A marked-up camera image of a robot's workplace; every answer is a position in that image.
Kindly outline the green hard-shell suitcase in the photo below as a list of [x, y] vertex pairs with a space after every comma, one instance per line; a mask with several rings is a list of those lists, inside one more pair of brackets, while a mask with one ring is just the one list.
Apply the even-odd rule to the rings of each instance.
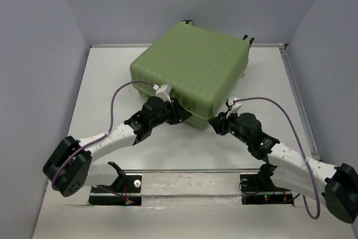
[[243, 76], [253, 41], [179, 22], [130, 64], [134, 88], [149, 97], [150, 85], [170, 84], [171, 97], [192, 114], [185, 122], [205, 130]]

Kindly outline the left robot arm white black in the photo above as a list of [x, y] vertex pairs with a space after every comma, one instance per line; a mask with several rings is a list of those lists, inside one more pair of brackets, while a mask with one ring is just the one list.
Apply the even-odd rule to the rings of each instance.
[[43, 173], [53, 190], [63, 197], [71, 196], [89, 185], [86, 180], [98, 159], [144, 141], [162, 124], [180, 124], [191, 116], [176, 98], [163, 101], [152, 96], [141, 110], [105, 133], [85, 139], [75, 139], [71, 135], [63, 138], [43, 166]]

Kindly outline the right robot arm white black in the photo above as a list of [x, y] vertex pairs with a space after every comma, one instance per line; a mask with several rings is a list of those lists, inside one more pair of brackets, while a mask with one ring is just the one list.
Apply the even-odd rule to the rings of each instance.
[[351, 224], [357, 218], [357, 172], [352, 166], [303, 157], [263, 132], [261, 122], [251, 113], [220, 113], [209, 124], [216, 134], [231, 134], [239, 139], [254, 158], [268, 164], [269, 170], [257, 176], [262, 189], [275, 186], [315, 199], [345, 223]]

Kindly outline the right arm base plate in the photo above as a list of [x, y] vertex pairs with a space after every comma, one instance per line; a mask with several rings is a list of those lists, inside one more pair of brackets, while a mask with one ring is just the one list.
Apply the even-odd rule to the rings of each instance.
[[294, 204], [291, 190], [278, 188], [259, 174], [241, 174], [238, 188], [243, 205]]

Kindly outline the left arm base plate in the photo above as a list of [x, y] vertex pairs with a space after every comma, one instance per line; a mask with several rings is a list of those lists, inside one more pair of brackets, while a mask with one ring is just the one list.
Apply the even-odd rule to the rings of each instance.
[[126, 174], [120, 186], [93, 186], [88, 198], [90, 205], [141, 206], [142, 174]]

